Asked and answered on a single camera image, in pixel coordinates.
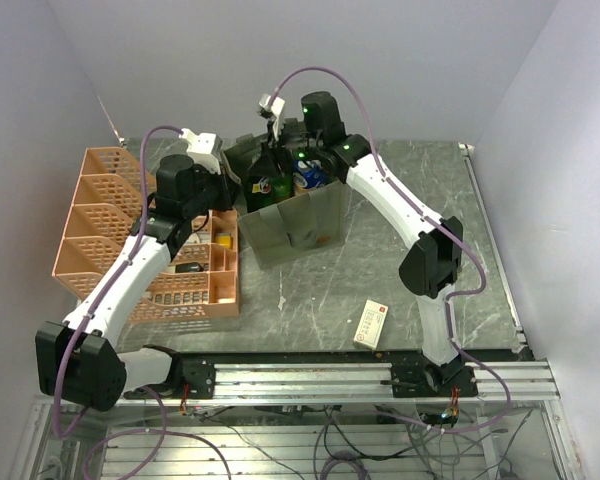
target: cable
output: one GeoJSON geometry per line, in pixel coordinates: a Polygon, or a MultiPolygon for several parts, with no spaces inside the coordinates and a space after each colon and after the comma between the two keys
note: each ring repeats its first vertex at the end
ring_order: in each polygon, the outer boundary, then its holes
{"type": "MultiPolygon", "coordinates": [[[[438,463],[441,463],[443,465],[446,466],[450,466],[452,467],[452,474],[454,474],[454,468],[455,466],[457,466],[460,463],[460,458],[467,453],[469,450],[471,450],[472,448],[479,448],[480,450],[484,451],[484,447],[482,446],[482,444],[480,442],[482,442],[482,440],[484,440],[485,438],[490,437],[492,434],[494,433],[501,433],[498,430],[494,430],[494,431],[490,431],[489,433],[487,433],[486,435],[480,437],[478,440],[474,440],[471,437],[468,437],[466,435],[463,434],[458,434],[458,435],[452,435],[453,438],[453,442],[456,445],[456,449],[458,451],[458,453],[456,454],[454,460],[452,462],[445,462],[443,460],[443,456],[439,455],[433,455],[429,452],[428,448],[427,448],[427,443],[429,443],[428,441],[422,441],[423,437],[422,437],[422,432],[419,432],[419,436],[420,436],[420,442],[421,442],[421,446],[424,448],[424,453],[427,456],[427,458],[433,459],[438,463]],[[468,448],[465,448],[464,450],[460,451],[460,446],[457,443],[457,437],[460,437],[464,440],[466,440],[467,442],[469,442],[471,444],[471,446],[469,446],[468,448]]],[[[509,460],[509,458],[507,457],[506,453],[502,456],[503,460],[506,460],[509,463],[509,471],[512,472],[513,471],[513,463],[511,462],[511,460],[509,460]]]]}
{"type": "Polygon", "coordinates": [[[131,263],[133,258],[140,250],[140,245],[142,242],[142,238],[144,237],[145,228],[147,225],[147,214],[148,214],[148,195],[147,195],[147,171],[146,171],[146,149],[147,149],[147,141],[149,137],[153,135],[158,130],[171,130],[177,133],[181,133],[182,131],[176,127],[172,127],[170,125],[160,125],[159,127],[152,128],[149,130],[145,136],[142,138],[142,143],[140,145],[140,187],[142,189],[142,215],[140,216],[140,230],[136,235],[136,241],[129,252],[129,258],[126,262],[123,262],[118,269],[113,272],[109,280],[104,284],[102,289],[98,292],[96,297],[93,299],[93,303],[87,309],[87,314],[82,318],[82,321],[76,328],[75,332],[69,339],[65,351],[62,355],[62,359],[60,360],[60,366],[58,367],[58,375],[56,377],[56,384],[53,392],[53,409],[52,409],[52,421],[51,425],[53,427],[53,433],[56,437],[64,440],[71,436],[75,428],[78,426],[85,413],[87,413],[88,408],[83,408],[80,413],[73,419],[67,430],[62,431],[62,425],[60,422],[61,416],[61,400],[62,400],[62,389],[64,387],[64,379],[67,373],[67,367],[69,365],[69,359],[71,358],[71,354],[76,348],[76,344],[78,343],[78,339],[80,335],[82,335],[87,328],[87,325],[95,315],[96,309],[107,295],[111,287],[114,283],[120,278],[124,270],[131,263]]]}
{"type": "Polygon", "coordinates": [[[43,473],[47,473],[49,470],[53,470],[54,468],[56,468],[55,465],[49,465],[47,468],[45,468],[41,472],[38,472],[38,474],[36,475],[36,478],[39,477],[40,475],[42,475],[43,473]]]}
{"type": "MultiPolygon", "coordinates": [[[[429,451],[429,449],[427,448],[427,445],[426,445],[428,442],[422,442],[422,439],[423,439],[422,432],[418,433],[418,437],[420,439],[421,446],[423,448],[424,456],[427,458],[427,463],[429,465],[431,465],[431,463],[429,462],[429,460],[434,460],[434,461],[438,462],[441,466],[447,466],[447,467],[453,467],[454,465],[458,465],[460,463],[460,461],[461,461],[460,460],[460,457],[461,457],[460,454],[456,455],[454,457],[453,461],[447,462],[447,461],[443,460],[444,456],[442,455],[441,452],[440,452],[439,455],[435,455],[435,454],[432,454],[429,451]]],[[[473,447],[474,447],[474,445],[472,445],[471,447],[469,447],[468,449],[466,449],[466,451],[471,450],[473,447]]]]}
{"type": "Polygon", "coordinates": [[[212,418],[217,417],[218,415],[226,412],[227,410],[231,410],[232,408],[235,408],[235,407],[224,407],[219,412],[216,412],[213,415],[207,415],[207,412],[203,412],[203,413],[193,412],[193,416],[200,419],[200,421],[204,422],[205,420],[211,420],[212,418]]]}
{"type": "MultiPolygon", "coordinates": [[[[360,95],[358,95],[358,92],[356,92],[356,90],[353,88],[353,85],[351,85],[349,83],[349,81],[347,81],[347,79],[345,79],[342,75],[340,75],[339,73],[337,73],[336,71],[334,71],[330,68],[319,67],[319,66],[303,67],[303,68],[299,68],[298,70],[294,70],[293,72],[289,73],[286,77],[284,77],[282,79],[282,81],[280,82],[280,84],[275,88],[275,90],[273,91],[273,94],[269,97],[269,101],[267,102],[267,107],[270,108],[271,105],[273,105],[273,102],[280,94],[280,90],[282,89],[282,87],[284,87],[286,85],[286,83],[289,80],[291,80],[293,77],[295,77],[299,73],[306,72],[306,71],[318,71],[318,72],[327,73],[327,74],[337,78],[338,80],[340,80],[340,82],[342,82],[342,84],[347,88],[347,90],[349,90],[349,93],[351,93],[351,95],[355,99],[356,103],[358,104],[358,108],[360,109],[360,113],[362,114],[362,119],[364,120],[365,126],[367,128],[367,134],[369,136],[369,144],[371,147],[371,154],[373,155],[373,159],[375,161],[376,168],[378,169],[378,171],[381,174],[381,176],[383,177],[383,179],[418,215],[420,215],[423,218],[423,220],[425,220],[426,222],[431,224],[434,228],[438,229],[443,235],[445,235],[447,238],[449,238],[449,240],[451,240],[458,247],[460,247],[460,249],[475,264],[476,269],[478,270],[478,274],[480,276],[480,285],[473,290],[461,290],[461,291],[457,291],[457,292],[451,292],[445,297],[445,317],[446,317],[446,321],[447,321],[447,332],[449,334],[449,341],[451,342],[451,344],[453,345],[453,348],[458,352],[458,354],[460,356],[462,356],[463,358],[465,358],[466,360],[468,360],[470,362],[475,363],[476,365],[478,365],[480,367],[480,369],[486,370],[487,372],[489,372],[502,385],[502,388],[504,389],[504,393],[506,396],[506,406],[498,415],[487,420],[483,424],[475,425],[472,427],[467,427],[467,428],[459,429],[459,430],[445,430],[445,433],[458,434],[458,433],[474,432],[474,431],[478,431],[484,427],[493,425],[494,423],[496,423],[496,422],[500,421],[502,418],[504,418],[504,416],[513,408],[513,403],[511,401],[511,392],[510,392],[509,387],[507,386],[506,382],[504,381],[504,379],[500,375],[498,375],[498,373],[494,369],[492,369],[488,365],[484,364],[477,358],[469,355],[467,352],[465,352],[460,347],[460,345],[458,345],[458,343],[455,340],[455,334],[453,331],[453,322],[451,320],[452,310],[451,310],[451,303],[450,303],[451,299],[454,297],[475,295],[475,294],[483,292],[485,290],[485,288],[487,288],[487,276],[485,274],[484,268],[482,267],[482,265],[480,264],[480,261],[478,260],[478,258],[475,256],[473,251],[469,248],[469,246],[466,243],[464,243],[462,240],[460,240],[455,235],[453,235],[449,230],[447,230],[445,227],[443,227],[436,220],[432,219],[429,216],[424,215],[424,211],[413,201],[413,199],[411,199],[406,192],[404,192],[401,188],[399,188],[398,185],[393,181],[393,179],[390,176],[387,176],[387,172],[385,171],[385,169],[383,167],[382,161],[380,160],[380,156],[378,155],[378,151],[376,149],[375,138],[373,135],[373,129],[371,128],[371,120],[369,118],[369,114],[367,113],[367,109],[365,108],[365,106],[362,102],[362,99],[360,98],[360,95]]],[[[412,419],[412,418],[408,418],[408,417],[404,417],[404,416],[393,416],[393,418],[398,418],[399,420],[402,420],[404,422],[409,422],[409,423],[413,423],[415,425],[420,425],[421,427],[427,427],[427,425],[425,425],[423,422],[420,422],[420,421],[412,419]]],[[[433,429],[436,432],[441,432],[441,429],[438,427],[429,426],[429,428],[433,429]]]]}
{"type": "Polygon", "coordinates": [[[216,452],[218,454],[218,456],[220,457],[220,460],[222,460],[222,463],[224,464],[224,468],[227,471],[227,477],[229,478],[229,480],[231,480],[231,470],[229,470],[229,464],[227,463],[227,460],[224,458],[224,455],[222,455],[222,452],[220,451],[220,449],[218,447],[216,447],[210,441],[208,441],[198,435],[194,435],[193,433],[181,433],[181,432],[168,431],[167,430],[167,409],[165,408],[164,403],[162,403],[162,399],[160,398],[160,395],[158,395],[154,390],[152,390],[149,387],[142,387],[142,390],[147,392],[158,402],[158,405],[160,407],[160,416],[162,417],[162,428],[160,430],[153,429],[153,428],[134,428],[131,430],[126,430],[124,432],[115,433],[113,435],[110,435],[110,436],[100,440],[98,443],[96,443],[93,446],[93,448],[91,450],[89,450],[89,453],[87,453],[87,456],[84,459],[84,463],[82,464],[82,475],[84,476],[85,480],[93,480],[89,476],[89,472],[88,472],[89,464],[93,460],[93,457],[95,456],[95,454],[101,448],[103,448],[107,443],[109,443],[111,440],[119,438],[119,437],[125,437],[127,435],[140,435],[140,434],[147,434],[147,433],[150,433],[152,435],[159,435],[160,437],[158,438],[158,442],[153,447],[153,450],[151,450],[151,453],[149,453],[147,458],[145,458],[142,462],[140,462],[140,464],[137,467],[135,467],[133,470],[131,470],[126,475],[123,475],[122,477],[120,477],[118,480],[128,480],[129,478],[133,477],[136,473],[138,473],[140,470],[142,470],[144,467],[146,467],[158,453],[158,450],[162,446],[162,442],[164,441],[165,436],[167,436],[167,435],[174,436],[174,437],[192,438],[194,440],[198,440],[199,442],[204,443],[209,448],[213,449],[213,451],[216,452]]]}
{"type": "Polygon", "coordinates": [[[411,432],[411,425],[407,425],[407,436],[409,437],[409,442],[411,443],[411,445],[413,445],[413,448],[416,452],[416,455],[418,455],[418,459],[420,460],[420,463],[422,463],[422,465],[424,465],[424,468],[426,469],[426,472],[433,475],[434,477],[437,477],[437,475],[435,474],[435,472],[433,471],[433,469],[431,468],[431,462],[429,462],[429,459],[425,457],[425,455],[423,453],[420,453],[420,450],[418,450],[418,448],[416,447],[416,444],[418,442],[416,442],[415,438],[413,438],[413,434],[411,432]]]}
{"type": "Polygon", "coordinates": [[[456,480],[456,465],[460,463],[460,445],[458,445],[458,436],[452,435],[453,444],[456,446],[456,458],[458,459],[458,463],[453,463],[451,465],[451,480],[456,480]]]}
{"type": "MultiPolygon", "coordinates": [[[[513,445],[513,442],[516,439],[516,435],[518,435],[518,432],[520,432],[520,429],[527,422],[527,420],[529,419],[529,417],[531,416],[531,414],[533,412],[534,412],[534,410],[529,410],[527,412],[527,414],[524,416],[524,418],[522,419],[522,421],[520,422],[520,425],[518,425],[518,428],[516,428],[515,432],[513,432],[513,435],[511,435],[511,438],[509,439],[509,443],[507,444],[507,448],[504,449],[504,453],[500,457],[500,461],[498,463],[496,463],[495,465],[491,465],[490,467],[485,468],[481,473],[479,473],[478,475],[473,477],[471,480],[476,480],[476,479],[480,478],[482,475],[484,475],[485,473],[487,473],[492,468],[499,468],[500,465],[502,465],[502,462],[504,462],[504,459],[507,456],[507,453],[509,453],[509,449],[511,448],[511,445],[513,445]]],[[[496,473],[496,479],[499,476],[500,476],[500,472],[498,471],[496,473]]]]}
{"type": "Polygon", "coordinates": [[[263,454],[265,457],[267,457],[269,460],[271,460],[274,463],[277,463],[278,465],[280,465],[281,467],[286,468],[287,470],[289,470],[290,472],[293,472],[294,474],[296,474],[297,476],[299,476],[302,480],[306,480],[302,474],[300,472],[298,472],[297,470],[295,470],[294,468],[291,468],[289,465],[286,465],[284,463],[282,463],[280,460],[272,457],[271,455],[269,455],[267,452],[264,451],[264,449],[262,447],[260,447],[259,445],[256,445],[255,443],[250,442],[249,440],[247,440],[246,438],[244,438],[240,432],[238,432],[238,430],[236,430],[235,428],[233,428],[231,425],[227,425],[224,422],[221,422],[220,420],[212,420],[211,417],[205,417],[204,419],[201,419],[202,422],[204,422],[205,420],[210,420],[214,423],[219,423],[220,425],[227,427],[228,429],[232,430],[233,433],[235,433],[238,438],[240,438],[240,440],[242,440],[244,443],[246,443],[247,445],[249,445],[252,448],[255,448],[256,450],[258,450],[261,454],[263,454]]]}
{"type": "Polygon", "coordinates": [[[204,219],[204,223],[202,225],[200,225],[198,228],[196,228],[193,233],[198,233],[200,230],[202,230],[204,227],[207,226],[207,223],[209,223],[209,210],[207,210],[207,216],[204,219]]]}
{"type": "MultiPolygon", "coordinates": [[[[331,411],[331,414],[327,415],[327,418],[332,418],[332,416],[333,416],[333,410],[331,411]]],[[[336,428],[336,430],[338,430],[338,433],[340,433],[340,436],[347,443],[347,445],[349,445],[351,450],[353,450],[355,453],[358,454],[358,458],[361,460],[373,460],[376,462],[384,462],[386,460],[392,460],[394,458],[406,458],[406,456],[403,454],[414,449],[414,447],[411,446],[411,447],[403,448],[402,450],[399,450],[391,455],[368,455],[368,454],[360,451],[353,443],[351,443],[351,441],[347,438],[347,436],[344,434],[342,429],[340,429],[340,426],[338,425],[338,420],[335,418],[333,420],[333,426],[336,428]]],[[[325,429],[324,436],[322,438],[323,438],[323,443],[324,443],[324,449],[327,451],[327,454],[329,456],[333,457],[333,455],[327,445],[327,435],[328,434],[329,434],[329,424],[327,424],[327,428],[325,429]]]]}
{"type": "MultiPolygon", "coordinates": [[[[440,454],[440,457],[442,457],[442,434],[439,435],[440,440],[438,440],[438,453],[440,454]]],[[[458,458],[456,458],[453,463],[452,466],[455,465],[456,463],[460,463],[460,460],[458,458]]],[[[442,478],[444,478],[444,463],[440,462],[440,476],[442,478]]]]}
{"type": "Polygon", "coordinates": [[[351,452],[347,452],[346,450],[336,452],[331,458],[328,458],[324,465],[322,466],[322,470],[320,471],[320,480],[327,480],[329,477],[329,473],[336,465],[340,464],[349,465],[353,470],[358,474],[358,480],[371,480],[371,475],[364,468],[362,462],[351,452]]]}

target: bottle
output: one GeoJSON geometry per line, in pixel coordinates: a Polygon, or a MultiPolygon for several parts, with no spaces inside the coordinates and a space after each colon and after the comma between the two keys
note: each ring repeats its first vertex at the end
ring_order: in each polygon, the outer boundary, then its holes
{"type": "Polygon", "coordinates": [[[271,189],[273,191],[273,201],[280,203],[288,198],[291,198],[293,186],[293,177],[284,175],[271,179],[271,189]]]}
{"type": "Polygon", "coordinates": [[[271,183],[267,177],[249,177],[244,189],[247,212],[255,212],[273,204],[271,183]]]}

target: orange plastic crate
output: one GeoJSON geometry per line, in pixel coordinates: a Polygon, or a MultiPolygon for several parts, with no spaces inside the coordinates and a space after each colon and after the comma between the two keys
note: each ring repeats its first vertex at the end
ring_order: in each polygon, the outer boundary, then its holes
{"type": "MultiPolygon", "coordinates": [[[[155,178],[147,174],[149,191],[155,178]]],[[[123,148],[87,149],[56,256],[53,276],[84,300],[113,264],[142,210],[140,164],[123,148]]],[[[239,314],[237,214],[209,212],[201,235],[231,235],[231,248],[215,243],[187,244],[172,265],[198,262],[200,273],[158,275],[138,302],[129,322],[191,320],[239,314]]],[[[193,221],[194,229],[204,217],[193,221]]]]}

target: gray marble table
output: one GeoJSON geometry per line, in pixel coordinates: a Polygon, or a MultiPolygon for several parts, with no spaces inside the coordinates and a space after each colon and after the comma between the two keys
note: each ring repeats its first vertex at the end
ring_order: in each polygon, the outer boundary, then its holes
{"type": "MultiPolygon", "coordinates": [[[[465,240],[486,267],[488,287],[455,300],[458,336],[466,348],[513,348],[519,344],[483,213],[457,144],[383,141],[380,153],[394,174],[443,216],[456,215],[465,240]]],[[[138,156],[139,142],[127,148],[138,156]]],[[[181,153],[176,140],[155,140],[149,169],[164,155],[181,153]]],[[[352,343],[367,299],[389,306],[379,349],[418,349],[422,328],[415,297],[398,278],[406,249],[389,223],[352,192],[346,243],[323,253],[262,271],[249,245],[240,243],[241,313],[174,323],[127,325],[118,343],[129,351],[153,343],[179,351],[336,351],[352,343]]],[[[463,256],[458,288],[479,283],[463,256]]]]}

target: purple cable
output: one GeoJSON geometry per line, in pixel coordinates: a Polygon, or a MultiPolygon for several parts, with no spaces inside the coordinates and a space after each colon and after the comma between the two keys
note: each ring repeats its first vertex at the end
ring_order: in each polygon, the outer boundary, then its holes
{"type": "Polygon", "coordinates": [[[329,477],[329,473],[336,465],[340,465],[341,463],[345,463],[349,465],[353,470],[358,474],[358,480],[367,480],[371,479],[371,475],[362,462],[358,459],[357,455],[353,452],[349,452],[348,450],[340,450],[333,454],[331,458],[328,458],[324,465],[322,466],[322,470],[320,471],[320,480],[327,480],[329,477]]]}
{"type": "Polygon", "coordinates": [[[127,435],[141,435],[141,434],[147,434],[147,433],[149,433],[151,435],[160,435],[160,437],[158,438],[158,442],[153,447],[153,449],[151,450],[151,453],[147,456],[147,458],[145,458],[140,464],[138,464],[137,467],[135,467],[133,470],[131,470],[126,475],[123,475],[122,477],[120,477],[118,480],[128,480],[129,478],[133,477],[136,473],[138,473],[140,470],[142,470],[144,467],[146,467],[158,453],[158,450],[162,446],[162,442],[164,442],[164,439],[167,435],[172,435],[175,437],[192,438],[192,439],[198,440],[199,442],[202,442],[205,445],[212,448],[218,454],[218,456],[220,457],[220,460],[222,460],[222,463],[224,464],[224,468],[227,470],[227,476],[229,477],[229,480],[231,480],[231,470],[229,470],[229,464],[227,463],[227,460],[224,458],[224,455],[222,455],[222,452],[220,452],[220,449],[218,449],[218,447],[216,447],[210,441],[208,441],[198,435],[194,435],[193,433],[169,432],[167,430],[167,409],[165,408],[164,403],[162,403],[162,399],[160,398],[160,395],[158,395],[155,391],[153,391],[149,387],[142,387],[142,390],[146,391],[149,395],[151,395],[158,402],[158,405],[160,406],[160,416],[162,417],[162,428],[160,430],[156,430],[153,428],[134,428],[131,430],[126,430],[124,432],[115,433],[109,437],[106,437],[106,438],[103,438],[102,440],[100,440],[98,443],[96,443],[93,446],[93,448],[91,450],[89,450],[89,453],[87,453],[87,456],[85,457],[84,462],[82,464],[82,475],[85,478],[85,480],[93,480],[89,476],[89,472],[88,472],[89,464],[91,463],[91,460],[93,459],[95,454],[98,452],[98,450],[103,448],[107,443],[109,443],[111,440],[119,438],[119,437],[124,437],[127,435]]]}
{"type": "MultiPolygon", "coordinates": [[[[273,94],[271,95],[271,97],[269,98],[269,101],[267,102],[267,106],[271,107],[271,105],[273,104],[274,100],[280,94],[280,90],[282,89],[282,87],[285,86],[285,84],[289,80],[291,80],[293,77],[295,77],[299,73],[307,72],[307,71],[318,71],[318,72],[327,73],[327,74],[329,74],[329,75],[331,75],[333,77],[336,77],[338,80],[340,80],[342,82],[342,84],[345,87],[347,87],[347,90],[349,90],[349,92],[351,93],[351,95],[355,99],[356,103],[358,104],[358,108],[360,109],[360,113],[362,114],[362,119],[364,120],[365,126],[367,127],[367,134],[369,135],[369,144],[371,146],[371,154],[373,155],[373,159],[375,161],[376,168],[380,172],[381,176],[386,180],[387,184],[398,195],[400,195],[400,197],[413,210],[415,210],[415,212],[418,215],[422,216],[424,214],[424,212],[418,206],[418,204],[412,198],[410,198],[409,195],[407,195],[406,192],[404,192],[401,188],[399,188],[398,185],[393,181],[393,179],[391,177],[388,177],[386,175],[385,169],[382,166],[382,161],[380,160],[380,156],[378,155],[378,151],[376,149],[375,138],[373,136],[373,129],[371,128],[371,120],[369,118],[369,114],[367,113],[367,109],[365,108],[364,104],[362,103],[362,99],[360,98],[360,95],[358,95],[358,92],[356,92],[356,90],[353,88],[353,85],[351,85],[349,83],[349,81],[347,79],[345,79],[342,75],[340,75],[339,73],[335,72],[334,70],[332,70],[330,68],[326,68],[326,67],[316,67],[316,66],[313,66],[313,67],[304,67],[304,68],[299,68],[297,70],[294,70],[293,72],[291,72],[290,74],[288,74],[286,77],[284,77],[282,79],[282,81],[280,82],[280,84],[275,88],[275,90],[273,91],[273,94]]],[[[457,292],[451,292],[451,293],[449,293],[445,297],[445,318],[446,318],[446,322],[447,322],[447,332],[449,334],[449,341],[453,345],[453,348],[456,349],[456,351],[458,352],[458,354],[460,356],[464,357],[466,360],[469,360],[470,362],[474,362],[476,365],[478,365],[478,367],[480,367],[480,369],[486,370],[496,380],[498,380],[498,382],[500,382],[500,384],[502,385],[502,388],[503,388],[505,396],[506,396],[506,407],[502,410],[502,412],[500,412],[498,415],[494,416],[493,418],[487,420],[486,422],[484,422],[484,423],[482,423],[480,425],[476,425],[476,426],[473,426],[473,427],[467,427],[467,428],[463,428],[463,429],[459,429],[459,430],[453,430],[453,431],[451,431],[451,430],[444,430],[444,433],[449,433],[449,434],[474,432],[474,431],[480,430],[483,427],[487,427],[489,425],[492,425],[492,424],[500,421],[513,408],[513,404],[511,402],[511,391],[509,390],[509,387],[507,386],[507,384],[504,381],[504,379],[500,375],[498,375],[498,373],[493,368],[489,367],[488,365],[484,364],[483,362],[481,362],[477,358],[474,358],[473,356],[471,356],[467,352],[465,352],[462,349],[462,347],[460,347],[460,345],[458,345],[458,343],[454,339],[453,324],[452,324],[452,321],[451,321],[451,313],[452,313],[451,304],[450,304],[451,299],[453,297],[457,297],[457,296],[475,295],[475,294],[483,292],[485,290],[485,288],[487,288],[487,276],[485,274],[484,268],[482,268],[482,265],[480,264],[480,261],[478,260],[478,258],[475,256],[475,254],[473,253],[473,251],[471,250],[471,248],[469,248],[469,246],[466,243],[464,243],[462,240],[460,240],[458,237],[456,237],[454,234],[452,234],[445,227],[443,227],[442,225],[440,225],[440,223],[437,222],[436,220],[434,220],[434,219],[432,219],[432,218],[430,218],[428,216],[425,216],[424,220],[426,220],[434,228],[438,229],[447,238],[449,238],[453,243],[455,243],[458,247],[460,247],[462,249],[462,251],[474,263],[474,265],[476,266],[476,269],[478,270],[478,274],[480,275],[480,285],[477,288],[472,289],[472,290],[461,290],[461,291],[457,291],[457,292]]],[[[421,422],[419,420],[415,420],[413,418],[404,417],[402,415],[394,415],[394,414],[390,414],[390,413],[380,413],[380,412],[378,412],[377,414],[378,415],[392,417],[392,418],[396,418],[398,420],[402,420],[404,422],[413,423],[415,425],[420,425],[421,427],[429,428],[429,429],[434,430],[436,432],[441,432],[442,433],[442,431],[443,431],[443,429],[441,429],[441,428],[431,427],[430,425],[427,425],[424,422],[421,422]]]]}
{"type": "Polygon", "coordinates": [[[142,189],[142,215],[140,216],[140,231],[138,235],[136,235],[136,241],[131,248],[131,252],[129,252],[128,261],[122,263],[118,269],[113,272],[109,280],[104,284],[102,289],[98,292],[96,297],[93,299],[93,303],[89,305],[87,309],[87,314],[82,318],[82,321],[78,325],[78,328],[73,335],[69,339],[67,343],[67,347],[65,348],[64,354],[62,355],[62,359],[60,360],[60,366],[58,367],[58,376],[56,377],[56,384],[53,392],[53,409],[52,409],[52,420],[51,425],[53,428],[53,433],[56,437],[64,440],[68,438],[75,428],[80,423],[82,417],[84,417],[85,413],[87,413],[88,408],[83,408],[80,413],[73,419],[69,427],[66,431],[62,431],[62,425],[60,422],[61,416],[61,401],[62,401],[62,389],[64,387],[64,378],[67,373],[67,367],[69,366],[69,359],[71,358],[71,353],[75,350],[76,344],[78,343],[78,339],[80,335],[82,335],[89,324],[89,321],[93,318],[96,309],[107,295],[111,287],[116,283],[118,278],[122,275],[127,265],[133,260],[138,251],[140,250],[140,245],[142,243],[142,238],[144,236],[145,227],[147,225],[147,216],[149,211],[149,205],[147,202],[147,171],[146,171],[146,149],[147,149],[147,141],[149,137],[153,135],[158,130],[171,130],[176,133],[182,133],[182,130],[172,127],[170,125],[160,125],[159,127],[152,128],[149,130],[144,137],[142,137],[142,142],[140,144],[140,187],[142,189]]]}

